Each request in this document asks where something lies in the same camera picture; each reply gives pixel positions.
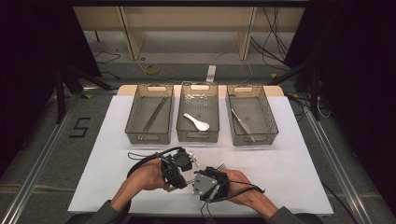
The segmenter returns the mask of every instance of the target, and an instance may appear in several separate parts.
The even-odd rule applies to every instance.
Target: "white tabletop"
[[[124,130],[133,100],[133,96],[113,97],[68,208],[69,212],[96,212],[106,200],[113,198],[129,169],[136,163],[128,158],[128,152],[149,155],[171,147],[184,147],[194,152],[200,163],[199,169],[225,163],[229,169],[240,170],[253,184],[265,189],[265,194],[277,206],[287,206],[292,213],[320,216],[333,213],[287,97],[268,97],[279,134],[271,146],[254,147],[233,145],[225,96],[222,94],[219,97],[220,131],[217,143],[178,142],[177,95],[170,145],[131,145]],[[186,180],[192,179],[192,172],[183,173]],[[130,213],[141,216],[200,217],[202,205],[199,197],[192,195],[192,186],[169,193],[156,189],[142,191],[133,198]],[[253,210],[229,202],[210,204],[210,212],[214,217],[257,216]]]

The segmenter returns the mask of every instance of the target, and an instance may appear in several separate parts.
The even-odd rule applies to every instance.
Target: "gray translucent basket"
[[[226,103],[234,146],[273,144],[278,128],[262,85],[229,85]]]
[[[209,124],[209,130],[199,131],[193,122],[183,115]],[[179,142],[216,143],[219,138],[219,87],[210,82],[183,82],[177,114],[177,138]]]
[[[168,145],[171,140],[173,85],[137,86],[125,133],[132,144]]]

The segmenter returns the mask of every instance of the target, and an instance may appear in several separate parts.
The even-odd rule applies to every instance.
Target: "dark sleeve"
[[[289,209],[281,207],[277,212],[267,221],[268,224],[302,224]]]
[[[120,217],[121,213],[116,211],[110,201],[106,201],[101,208],[91,217],[86,224],[107,224]]]

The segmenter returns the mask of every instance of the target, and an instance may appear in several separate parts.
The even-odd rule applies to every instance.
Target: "knife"
[[[250,130],[250,128],[248,127],[248,125],[242,121],[235,113],[235,111],[233,111],[233,114],[235,115],[235,117],[238,119],[238,122],[241,124],[242,128],[245,130],[245,132],[249,135],[250,139],[253,142],[256,142],[256,140],[254,139],[253,136],[251,136],[251,134],[253,134],[253,132]]]
[[[161,108],[163,107],[163,104],[166,101],[166,97],[163,97],[161,102],[157,105],[157,108],[155,108],[154,113],[152,113],[151,117],[149,118],[145,128],[143,129],[143,133],[146,133],[149,130],[149,127],[151,126],[152,122],[155,120],[157,117],[158,113],[160,112]]]

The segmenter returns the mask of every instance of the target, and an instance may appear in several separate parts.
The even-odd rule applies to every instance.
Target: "spoon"
[[[199,121],[198,119],[193,118],[191,115],[189,115],[188,113],[185,113],[183,115],[184,117],[190,119],[192,122],[194,122],[195,127],[199,130],[199,131],[207,131],[209,129],[209,124]]]

